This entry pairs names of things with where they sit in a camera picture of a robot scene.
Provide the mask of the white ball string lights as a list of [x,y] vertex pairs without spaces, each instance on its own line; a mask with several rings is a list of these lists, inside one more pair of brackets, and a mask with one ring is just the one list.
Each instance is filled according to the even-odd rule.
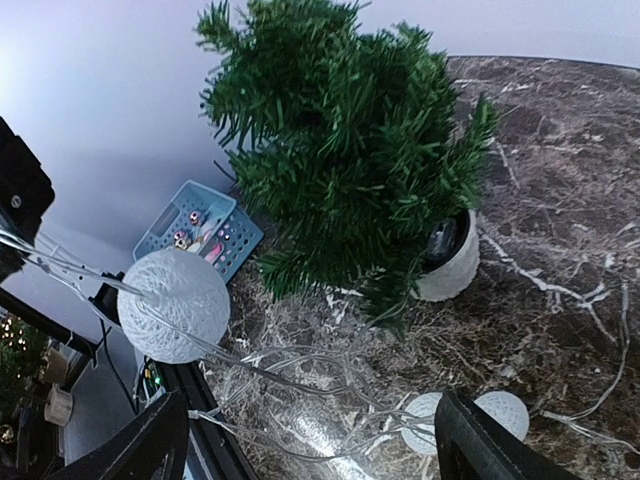
[[[191,361],[205,361],[213,356],[227,364],[235,365],[254,375],[268,379],[283,388],[319,397],[331,397],[342,394],[343,391],[358,394],[364,402],[376,408],[368,415],[373,418],[374,413],[384,417],[397,416],[398,428],[401,433],[409,433],[419,442],[429,445],[426,450],[420,445],[406,442],[408,447],[418,446],[417,453],[434,455],[436,449],[436,407],[445,406],[444,393],[428,393],[416,397],[423,403],[413,410],[407,407],[400,410],[380,410],[373,407],[374,401],[357,390],[355,385],[356,370],[350,361],[350,356],[363,347],[356,347],[356,340],[360,341],[367,335],[374,321],[362,327],[354,337],[353,344],[338,353],[323,353],[316,347],[296,345],[294,347],[277,347],[269,351],[251,354],[240,359],[218,346],[220,339],[227,331],[230,318],[230,297],[227,287],[219,272],[204,259],[193,253],[175,248],[165,248],[152,252],[136,261],[125,273],[124,280],[116,280],[99,275],[91,269],[76,265],[70,261],[56,258],[37,250],[30,243],[1,227],[1,244],[19,254],[25,254],[25,261],[43,270],[51,278],[73,290],[79,298],[85,301],[100,318],[107,319],[106,314],[100,312],[82,289],[74,283],[74,275],[65,276],[49,268],[52,263],[62,270],[73,271],[103,281],[118,290],[117,313],[120,328],[128,341],[141,353],[156,362],[170,365],[189,363]],[[279,364],[271,365],[268,369],[259,368],[261,358],[272,353],[280,354],[284,351],[307,352],[299,357],[283,360]],[[296,383],[284,379],[277,374],[279,370],[287,368],[295,362],[318,361],[337,364],[343,370],[344,386],[334,390],[322,390],[310,385]],[[525,447],[523,440],[530,427],[529,412],[524,403],[515,395],[504,391],[489,392],[475,402],[471,402],[481,416],[491,419],[500,427],[499,433],[507,433],[508,440],[516,440],[516,447]],[[391,430],[383,432],[378,437],[391,435]],[[282,454],[296,457],[308,463],[325,463],[342,461],[343,458],[364,452],[369,445],[377,444],[378,437],[372,437],[350,450],[332,450],[329,456],[306,456],[287,450],[269,437],[264,442],[271,442],[267,447],[280,450]]]

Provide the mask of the small green christmas tree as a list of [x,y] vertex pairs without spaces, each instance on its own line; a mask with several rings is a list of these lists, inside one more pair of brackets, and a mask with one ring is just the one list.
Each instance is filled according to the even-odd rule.
[[221,56],[201,94],[248,209],[278,228],[259,260],[275,299],[359,285],[397,335],[429,234],[478,202],[497,113],[464,127],[446,53],[398,23],[364,33],[357,1],[214,1],[199,46]]

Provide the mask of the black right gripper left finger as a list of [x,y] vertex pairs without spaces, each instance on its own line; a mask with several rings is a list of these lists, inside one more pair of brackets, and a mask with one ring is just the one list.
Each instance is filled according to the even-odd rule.
[[111,440],[49,477],[181,480],[188,442],[188,403],[180,393],[165,393]]

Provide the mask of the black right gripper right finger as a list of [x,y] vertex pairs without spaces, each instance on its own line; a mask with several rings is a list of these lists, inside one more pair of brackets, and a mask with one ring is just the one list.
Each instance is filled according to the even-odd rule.
[[443,394],[434,426],[443,480],[579,480],[454,392]]

